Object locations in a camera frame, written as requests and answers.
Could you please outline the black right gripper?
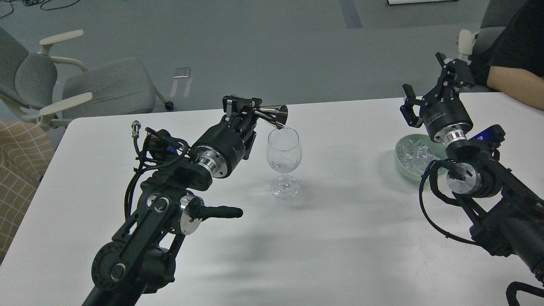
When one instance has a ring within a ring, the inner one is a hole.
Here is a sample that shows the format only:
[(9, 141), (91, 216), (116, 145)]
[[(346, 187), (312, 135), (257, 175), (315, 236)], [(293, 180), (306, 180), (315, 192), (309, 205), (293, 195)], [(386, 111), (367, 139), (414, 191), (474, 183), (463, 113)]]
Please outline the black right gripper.
[(435, 57), (442, 68), (436, 86), (417, 99), (411, 85), (402, 85), (405, 98), (400, 111), (408, 126), (419, 128), (424, 125), (432, 142), (466, 140), (473, 122), (461, 102), (459, 91), (474, 87), (476, 82), (464, 60), (449, 59), (441, 52)]

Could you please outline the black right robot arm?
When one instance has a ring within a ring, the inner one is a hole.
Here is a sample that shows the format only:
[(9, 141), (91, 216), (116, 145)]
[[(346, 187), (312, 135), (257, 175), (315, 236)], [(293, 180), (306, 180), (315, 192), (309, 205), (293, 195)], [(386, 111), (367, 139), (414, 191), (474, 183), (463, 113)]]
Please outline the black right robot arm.
[[(543, 282), (543, 199), (500, 163), (505, 138), (500, 125), (473, 137), (473, 122), (461, 102), (459, 89), (474, 87), (468, 64), (438, 52), (441, 73), (422, 98), (404, 84), (400, 106), (410, 127), (424, 126), (430, 141), (443, 145), (445, 159), (430, 161), (419, 183), (419, 205), (427, 222), (445, 238), (479, 246), (492, 256), (518, 256), (536, 280)], [(424, 207), (423, 190), (429, 183), (443, 203), (460, 207), (470, 219), (470, 239), (435, 224)]]

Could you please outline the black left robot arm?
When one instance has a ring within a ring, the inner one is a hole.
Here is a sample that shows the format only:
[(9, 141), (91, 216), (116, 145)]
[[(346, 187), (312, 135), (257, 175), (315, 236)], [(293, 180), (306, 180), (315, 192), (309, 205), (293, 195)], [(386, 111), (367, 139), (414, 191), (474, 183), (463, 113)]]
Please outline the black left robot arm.
[(239, 218), (237, 207), (207, 207), (195, 190), (228, 177), (248, 159), (262, 100), (223, 98), (224, 116), (193, 144), (146, 128), (139, 165), (125, 193), (125, 222), (96, 254), (93, 290), (84, 306), (134, 306), (175, 280), (176, 256), (187, 235), (209, 218)]

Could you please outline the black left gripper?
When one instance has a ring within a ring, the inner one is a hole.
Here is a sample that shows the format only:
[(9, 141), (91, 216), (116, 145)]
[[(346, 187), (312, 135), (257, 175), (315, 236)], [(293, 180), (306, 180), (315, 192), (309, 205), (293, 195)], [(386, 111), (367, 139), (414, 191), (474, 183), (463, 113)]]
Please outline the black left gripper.
[(214, 178), (227, 178), (241, 160), (249, 159), (256, 132), (255, 111), (262, 99), (223, 97), (224, 120), (210, 127), (192, 146), (190, 161)]

